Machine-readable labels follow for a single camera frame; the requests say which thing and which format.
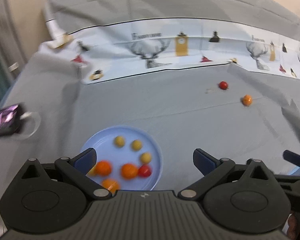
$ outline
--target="orange cherry tomato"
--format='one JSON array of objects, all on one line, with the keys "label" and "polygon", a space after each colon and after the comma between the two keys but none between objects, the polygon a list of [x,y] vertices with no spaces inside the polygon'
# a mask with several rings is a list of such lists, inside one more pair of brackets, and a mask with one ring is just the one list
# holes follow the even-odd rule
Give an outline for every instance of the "orange cherry tomato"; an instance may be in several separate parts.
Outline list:
[{"label": "orange cherry tomato", "polygon": [[108,178],[108,179],[105,179],[104,181],[102,181],[101,185],[102,185],[102,187],[109,190],[111,193],[115,193],[116,190],[120,189],[119,182],[117,182],[115,179],[111,179],[111,178]]},{"label": "orange cherry tomato", "polygon": [[108,176],[112,172],[112,165],[109,161],[100,161],[96,164],[94,172],[100,176]]},{"label": "orange cherry tomato", "polygon": [[242,98],[242,103],[245,105],[245,106],[250,106],[252,104],[252,97],[250,95],[245,95],[243,98]]},{"label": "orange cherry tomato", "polygon": [[121,176],[125,179],[134,179],[138,175],[138,167],[132,163],[126,163],[121,167]]}]

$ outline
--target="metal screw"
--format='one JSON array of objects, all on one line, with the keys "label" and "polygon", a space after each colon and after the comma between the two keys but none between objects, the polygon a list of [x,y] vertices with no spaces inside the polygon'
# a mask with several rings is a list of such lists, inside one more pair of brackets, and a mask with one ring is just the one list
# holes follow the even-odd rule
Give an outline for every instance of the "metal screw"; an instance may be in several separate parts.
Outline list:
[{"label": "metal screw", "polygon": [[96,197],[106,197],[109,195],[109,191],[104,188],[98,188],[93,192],[93,194]]},{"label": "metal screw", "polygon": [[185,190],[181,191],[181,196],[183,196],[183,197],[192,198],[195,195],[197,195],[197,193],[192,189],[185,189]]}]

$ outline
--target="plastic plate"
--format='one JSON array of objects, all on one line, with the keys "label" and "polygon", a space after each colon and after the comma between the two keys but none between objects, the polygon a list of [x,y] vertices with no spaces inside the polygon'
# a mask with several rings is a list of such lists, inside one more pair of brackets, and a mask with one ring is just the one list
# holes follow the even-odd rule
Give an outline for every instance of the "plastic plate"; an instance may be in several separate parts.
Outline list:
[{"label": "plastic plate", "polygon": [[[125,145],[118,148],[114,144],[114,138],[118,135],[125,137]],[[139,139],[143,147],[138,152],[131,149],[132,141]],[[81,148],[81,152],[88,148],[94,148],[97,152],[97,162],[101,160],[110,161],[112,164],[112,173],[109,176],[88,176],[93,181],[101,185],[106,178],[116,179],[122,190],[152,190],[158,183],[162,173],[162,153],[156,141],[143,130],[130,126],[112,126],[97,132]],[[152,160],[149,166],[152,174],[148,178],[136,177],[126,180],[121,176],[121,167],[125,163],[133,163],[140,167],[142,163],[139,157],[144,152],[150,152]]]}]

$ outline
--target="hand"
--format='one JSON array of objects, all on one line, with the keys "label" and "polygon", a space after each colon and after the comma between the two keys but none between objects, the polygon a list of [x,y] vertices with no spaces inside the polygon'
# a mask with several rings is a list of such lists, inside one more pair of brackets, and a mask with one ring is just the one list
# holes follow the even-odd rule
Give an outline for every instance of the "hand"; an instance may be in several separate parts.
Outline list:
[{"label": "hand", "polygon": [[288,218],[288,231],[287,231],[287,237],[289,237],[291,240],[297,239],[297,233],[296,233],[296,227],[297,227],[297,219],[296,217],[291,214],[291,216]]}]

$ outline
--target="red cherry tomato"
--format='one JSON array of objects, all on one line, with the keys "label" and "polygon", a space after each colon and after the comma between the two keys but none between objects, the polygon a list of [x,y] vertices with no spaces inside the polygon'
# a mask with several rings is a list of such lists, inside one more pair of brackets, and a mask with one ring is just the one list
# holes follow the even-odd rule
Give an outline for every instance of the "red cherry tomato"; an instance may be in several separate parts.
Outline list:
[{"label": "red cherry tomato", "polygon": [[219,87],[222,89],[222,90],[226,90],[228,88],[228,83],[226,81],[221,81],[219,83]]},{"label": "red cherry tomato", "polygon": [[138,175],[144,178],[149,177],[151,173],[152,173],[151,168],[147,164],[143,164],[138,170]]}]

